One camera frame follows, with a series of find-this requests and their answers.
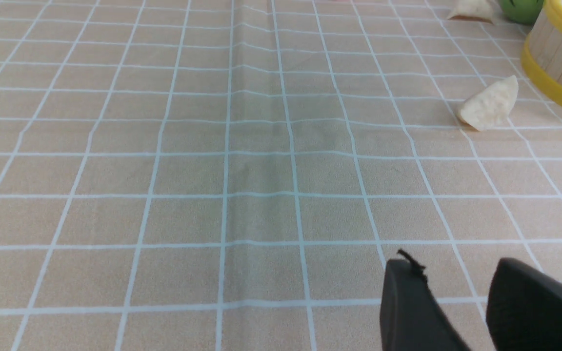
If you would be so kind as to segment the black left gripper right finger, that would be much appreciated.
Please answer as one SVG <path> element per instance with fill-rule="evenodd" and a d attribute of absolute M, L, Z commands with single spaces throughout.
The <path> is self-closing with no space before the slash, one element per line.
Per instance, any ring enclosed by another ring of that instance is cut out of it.
<path fill-rule="evenodd" d="M 515 258 L 501 258 L 486 324 L 498 351 L 562 351 L 562 283 Z"/>

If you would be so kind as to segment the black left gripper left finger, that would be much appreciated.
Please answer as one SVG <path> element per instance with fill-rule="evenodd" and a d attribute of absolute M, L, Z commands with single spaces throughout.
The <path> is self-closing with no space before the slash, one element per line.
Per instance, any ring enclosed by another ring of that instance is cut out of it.
<path fill-rule="evenodd" d="M 384 351 L 468 351 L 428 286 L 425 266 L 403 249 L 386 262 L 381 298 Z"/>

